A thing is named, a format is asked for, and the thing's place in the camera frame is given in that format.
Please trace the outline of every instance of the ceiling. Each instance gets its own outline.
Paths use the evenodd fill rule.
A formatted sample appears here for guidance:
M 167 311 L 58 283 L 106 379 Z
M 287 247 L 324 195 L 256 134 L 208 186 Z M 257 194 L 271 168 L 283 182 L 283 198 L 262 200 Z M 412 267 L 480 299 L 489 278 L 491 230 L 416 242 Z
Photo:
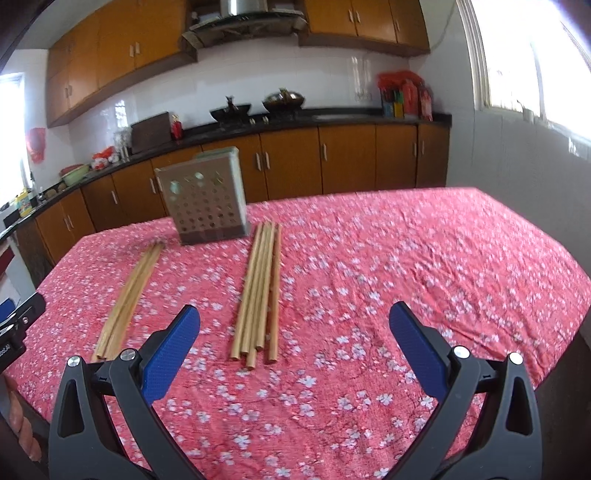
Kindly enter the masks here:
M 111 0 L 54 0 L 35 20 L 17 48 L 50 48 L 62 35 Z

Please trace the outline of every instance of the tablecloth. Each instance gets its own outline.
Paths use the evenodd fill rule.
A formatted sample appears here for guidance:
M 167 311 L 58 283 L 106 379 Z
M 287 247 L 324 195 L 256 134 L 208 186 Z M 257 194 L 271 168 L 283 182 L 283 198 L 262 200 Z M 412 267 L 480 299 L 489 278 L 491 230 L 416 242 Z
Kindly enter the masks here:
M 591 281 L 559 243 L 474 189 L 261 203 L 248 218 L 284 226 L 276 364 L 249 372 L 228 360 L 252 239 L 183 247 L 161 219 L 82 239 L 45 279 L 47 311 L 9 371 L 24 396 L 51 418 L 67 358 L 89 361 L 141 252 L 161 239 L 126 345 L 198 308 L 201 333 L 154 403 L 194 464 L 212 479 L 381 478 L 436 406 L 388 329 L 394 302 L 477 356 L 522 353 L 534 386 L 591 303 Z M 109 406 L 130 457 L 145 462 Z

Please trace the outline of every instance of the silver screw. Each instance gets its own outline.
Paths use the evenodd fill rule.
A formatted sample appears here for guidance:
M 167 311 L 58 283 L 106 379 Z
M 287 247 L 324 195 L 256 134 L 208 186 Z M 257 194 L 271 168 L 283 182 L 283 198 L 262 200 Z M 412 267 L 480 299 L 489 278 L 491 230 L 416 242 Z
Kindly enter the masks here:
M 71 356 L 68 359 L 68 367 L 77 367 L 80 365 L 80 357 L 78 355 Z
M 523 357 L 517 352 L 510 353 L 509 360 L 511 360 L 515 365 L 521 365 L 523 363 Z
M 119 355 L 119 358 L 121 358 L 125 362 L 133 360 L 135 358 L 135 350 L 132 348 L 125 349 L 121 352 L 121 355 Z
M 470 350 L 465 346 L 459 345 L 453 349 L 453 354 L 458 358 L 468 358 L 470 356 Z

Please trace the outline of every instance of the finger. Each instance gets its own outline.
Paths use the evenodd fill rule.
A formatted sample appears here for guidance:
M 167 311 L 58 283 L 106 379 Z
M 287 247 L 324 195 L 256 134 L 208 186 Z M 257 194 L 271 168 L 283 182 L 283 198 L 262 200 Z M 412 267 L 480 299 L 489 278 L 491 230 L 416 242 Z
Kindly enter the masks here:
M 33 446 L 33 427 L 29 419 L 22 421 L 21 433 L 18 436 L 18 444 L 22 447 L 27 455 L 31 454 Z
M 14 392 L 9 392 L 8 397 L 10 398 L 10 413 L 8 415 L 8 423 L 10 424 L 12 431 L 14 433 L 18 433 L 21 431 L 22 421 L 24 419 L 22 406 Z
M 4 376 L 4 379 L 6 380 L 6 386 L 9 390 L 18 390 L 18 384 L 16 380 L 6 376 Z
M 39 446 L 39 442 L 33 438 L 33 445 L 31 446 L 31 453 L 29 454 L 29 458 L 33 460 L 33 462 L 38 462 L 41 460 L 41 447 Z

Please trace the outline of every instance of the black countertop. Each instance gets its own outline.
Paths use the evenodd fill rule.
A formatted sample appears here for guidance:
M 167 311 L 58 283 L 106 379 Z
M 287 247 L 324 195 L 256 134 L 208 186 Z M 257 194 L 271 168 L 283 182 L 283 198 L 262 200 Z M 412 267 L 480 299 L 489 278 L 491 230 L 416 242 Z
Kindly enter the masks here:
M 41 212 L 47 210 L 50 206 L 55 205 L 62 198 L 83 187 L 84 185 L 87 185 L 101 177 L 105 177 L 106 175 L 110 175 L 118 170 L 121 170 L 122 168 L 129 167 L 136 163 L 147 161 L 161 155 L 166 155 L 167 153 L 171 153 L 176 150 L 182 150 L 183 148 L 194 147 L 196 145 L 203 145 L 220 140 L 227 140 L 229 138 L 244 137 L 246 135 L 259 134 L 263 132 L 274 132 L 293 128 L 360 124 L 438 124 L 447 127 L 451 127 L 452 125 L 452 116 L 445 113 L 434 113 L 434 122 L 427 122 L 416 119 L 386 118 L 382 115 L 382 109 L 380 108 L 303 109 L 296 117 L 286 116 L 283 118 L 275 118 L 271 119 L 269 123 L 264 122 L 264 117 L 264 114 L 251 116 L 251 118 L 255 121 L 254 124 L 221 127 L 218 123 L 211 123 L 189 128 L 184 131 L 184 137 L 182 140 L 170 141 L 159 147 L 132 155 L 130 156 L 129 161 L 120 161 L 110 167 L 105 168 L 104 170 L 91 171 L 82 181 L 72 185 L 72 187 L 68 187 L 66 190 L 63 190 L 48 201 L 42 203 L 29 215 L 20 219 L 17 223 L 1 232 L 0 243 L 4 242 L 7 237 L 12 235 L 19 225 L 22 225 L 23 223 L 35 218 Z

